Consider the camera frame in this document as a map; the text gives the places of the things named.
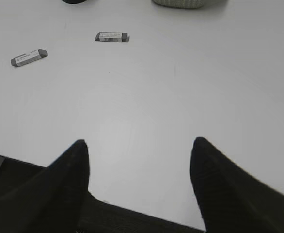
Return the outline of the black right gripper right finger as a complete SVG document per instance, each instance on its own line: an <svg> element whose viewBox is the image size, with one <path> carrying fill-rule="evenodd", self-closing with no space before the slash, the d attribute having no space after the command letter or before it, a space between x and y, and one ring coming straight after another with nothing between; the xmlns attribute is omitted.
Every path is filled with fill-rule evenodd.
<svg viewBox="0 0 284 233"><path fill-rule="evenodd" d="M208 233L284 233L284 194L204 137L193 142L190 179Z"/></svg>

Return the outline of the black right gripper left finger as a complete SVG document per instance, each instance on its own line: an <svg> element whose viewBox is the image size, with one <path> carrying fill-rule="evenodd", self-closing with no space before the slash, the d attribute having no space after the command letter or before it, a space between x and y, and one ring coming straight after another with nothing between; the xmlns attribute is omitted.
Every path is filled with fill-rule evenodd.
<svg viewBox="0 0 284 233"><path fill-rule="evenodd" d="M0 155L0 233L74 233L89 184L84 140L47 167Z"/></svg>

